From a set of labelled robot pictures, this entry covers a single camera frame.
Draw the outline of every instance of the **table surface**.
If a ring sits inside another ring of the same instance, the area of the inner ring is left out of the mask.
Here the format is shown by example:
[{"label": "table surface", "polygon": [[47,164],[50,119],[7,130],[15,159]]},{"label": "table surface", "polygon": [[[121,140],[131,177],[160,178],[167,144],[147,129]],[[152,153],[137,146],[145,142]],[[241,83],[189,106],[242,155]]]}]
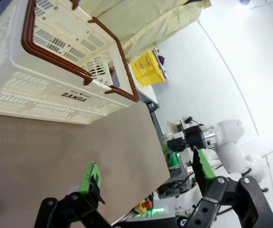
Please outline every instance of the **table surface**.
[{"label": "table surface", "polygon": [[62,199],[91,161],[98,163],[106,202],[98,211],[110,223],[169,178],[142,102],[90,125],[0,115],[0,228],[32,227],[41,201]]},{"label": "table surface", "polygon": [[142,95],[144,95],[146,98],[148,98],[149,100],[151,100],[152,102],[156,103],[157,104],[157,98],[156,98],[156,95],[155,95],[155,92],[152,88],[151,85],[148,85],[148,86],[143,86],[137,79],[136,79],[136,76],[133,72],[133,69],[132,69],[132,66],[131,66],[131,63],[128,64],[129,66],[129,70],[130,70],[130,73],[131,73],[131,76],[133,78],[133,81],[135,82],[135,85],[136,85],[136,89],[138,90],[138,92],[140,92]]}]

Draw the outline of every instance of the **yellow plastic container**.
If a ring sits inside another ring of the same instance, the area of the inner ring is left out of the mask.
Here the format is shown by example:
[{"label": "yellow plastic container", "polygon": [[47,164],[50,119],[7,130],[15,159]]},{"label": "yellow plastic container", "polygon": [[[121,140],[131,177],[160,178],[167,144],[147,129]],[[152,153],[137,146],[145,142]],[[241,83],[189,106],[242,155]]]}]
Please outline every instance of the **yellow plastic container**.
[{"label": "yellow plastic container", "polygon": [[149,51],[132,64],[136,79],[144,86],[164,82],[163,72],[154,54]]}]

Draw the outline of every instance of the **white plastic basket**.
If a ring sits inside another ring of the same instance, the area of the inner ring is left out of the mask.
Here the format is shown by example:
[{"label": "white plastic basket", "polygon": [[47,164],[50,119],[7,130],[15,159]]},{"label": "white plastic basket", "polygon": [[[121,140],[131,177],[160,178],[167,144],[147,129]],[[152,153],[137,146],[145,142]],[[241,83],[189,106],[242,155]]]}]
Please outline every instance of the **white plastic basket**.
[{"label": "white plastic basket", "polygon": [[2,14],[0,114],[89,124],[137,100],[118,39],[70,0],[14,0]]}]

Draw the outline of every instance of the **white wall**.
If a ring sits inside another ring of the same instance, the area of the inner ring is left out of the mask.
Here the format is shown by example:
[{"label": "white wall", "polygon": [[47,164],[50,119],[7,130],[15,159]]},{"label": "white wall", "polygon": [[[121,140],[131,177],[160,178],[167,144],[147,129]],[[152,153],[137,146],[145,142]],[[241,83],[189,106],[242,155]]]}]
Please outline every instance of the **white wall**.
[{"label": "white wall", "polygon": [[[237,118],[239,145],[266,160],[260,184],[273,209],[273,3],[245,10],[237,0],[213,0],[199,19],[160,45],[171,82],[154,86],[156,115],[167,121],[193,116],[204,124]],[[235,219],[229,212],[214,227]]]}]

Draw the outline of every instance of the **bolt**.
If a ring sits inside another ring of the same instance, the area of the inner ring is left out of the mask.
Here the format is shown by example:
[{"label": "bolt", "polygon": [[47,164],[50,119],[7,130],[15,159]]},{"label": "bolt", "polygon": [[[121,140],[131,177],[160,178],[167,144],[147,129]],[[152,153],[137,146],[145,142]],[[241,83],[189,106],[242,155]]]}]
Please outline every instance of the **bolt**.
[{"label": "bolt", "polygon": [[77,195],[73,195],[73,196],[71,196],[71,199],[77,200],[77,199],[78,199],[78,196],[77,196]]},{"label": "bolt", "polygon": [[186,218],[182,219],[180,221],[180,227],[184,227],[186,223],[187,223],[187,219]]},{"label": "bolt", "polygon": [[218,182],[219,182],[220,184],[223,184],[225,181],[224,181],[223,178],[218,178]]},{"label": "bolt", "polygon": [[243,180],[245,183],[250,183],[251,181],[250,181],[250,179],[248,179],[248,178],[244,178],[244,180]]}]

